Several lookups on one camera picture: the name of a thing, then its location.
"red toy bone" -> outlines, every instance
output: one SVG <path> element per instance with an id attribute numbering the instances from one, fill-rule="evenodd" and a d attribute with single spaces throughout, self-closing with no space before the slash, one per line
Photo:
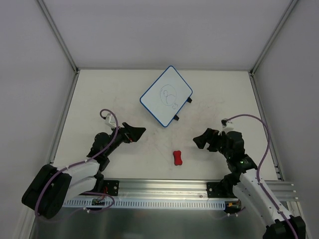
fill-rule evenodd
<path id="1" fill-rule="evenodd" d="M 181 151 L 174 151 L 173 155 L 174 155 L 174 164 L 176 166 L 182 165 L 183 161 L 181 160 Z"/>

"white table surface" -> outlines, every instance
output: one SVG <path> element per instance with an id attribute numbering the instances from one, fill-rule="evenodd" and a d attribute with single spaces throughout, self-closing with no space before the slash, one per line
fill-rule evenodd
<path id="1" fill-rule="evenodd" d="M 208 127 L 221 129 L 223 118 L 260 116 L 248 73 L 178 70 L 193 89 L 193 101 L 178 113 L 179 121 L 164 128 L 139 101 L 163 71 L 81 70 L 54 165 L 85 159 L 94 136 L 111 133 L 99 116 L 100 109 L 108 108 L 120 123 L 147 130 L 137 143 L 123 143 L 109 156 L 105 177 L 219 180 L 230 173 L 221 154 L 198 149 L 192 139 Z M 246 153 L 258 165 L 267 144 L 262 125 L 251 118 L 233 122 L 235 130 L 243 134 Z M 182 166 L 174 165 L 175 150 L 181 151 Z M 261 174 L 266 180 L 277 180 L 270 154 Z"/>

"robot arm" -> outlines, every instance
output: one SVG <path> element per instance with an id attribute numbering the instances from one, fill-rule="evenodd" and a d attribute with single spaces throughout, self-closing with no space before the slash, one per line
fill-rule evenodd
<path id="1" fill-rule="evenodd" d="M 116 126 L 113 124 L 112 116 L 107 115 L 103 118 L 113 132 L 111 135 L 101 132 L 95 136 L 93 146 L 87 155 L 89 158 L 104 149 L 115 135 Z M 86 163 L 70 168 L 66 166 L 67 170 L 57 175 L 45 191 L 39 204 L 38 213 L 51 219 L 59 212 L 65 201 L 87 191 L 102 192 L 104 176 L 101 172 L 110 162 L 109 155 L 121 143 L 137 142 L 145 130 L 145 128 L 132 127 L 124 122 L 123 127 L 119 127 L 115 140 L 105 151 Z M 44 165 L 24 193 L 22 203 L 34 210 L 44 186 L 60 169 L 50 164 Z"/>
<path id="2" fill-rule="evenodd" d="M 214 188 L 222 195 L 235 195 L 247 210 L 257 215 L 266 232 L 263 239 L 294 239 L 288 222 L 294 228 L 298 239 L 305 239 L 306 225 L 301 217 L 294 217 L 276 198 L 266 182 L 257 176 L 257 165 L 245 154 L 242 134 L 233 130 L 231 122 L 222 120 L 223 130 L 208 128 L 204 134 L 195 137 L 197 147 L 220 152 L 226 158 L 231 174 Z"/>

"white wall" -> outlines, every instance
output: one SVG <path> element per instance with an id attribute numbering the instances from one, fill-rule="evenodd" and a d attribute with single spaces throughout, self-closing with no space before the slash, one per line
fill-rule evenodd
<path id="1" fill-rule="evenodd" d="M 256 74 L 287 180 L 319 236 L 319 1 L 301 0 Z"/>
<path id="2" fill-rule="evenodd" d="M 73 72 L 34 0 L 0 7 L 0 234 L 11 239 L 21 198 L 45 163 Z"/>
<path id="3" fill-rule="evenodd" d="M 250 70 L 290 0 L 45 0 L 79 67 Z"/>

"blue-edged whiteboard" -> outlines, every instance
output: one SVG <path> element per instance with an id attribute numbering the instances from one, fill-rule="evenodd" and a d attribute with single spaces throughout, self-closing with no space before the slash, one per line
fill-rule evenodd
<path id="1" fill-rule="evenodd" d="M 169 66 L 141 96 L 142 105 L 167 127 L 193 90 L 173 67 Z"/>

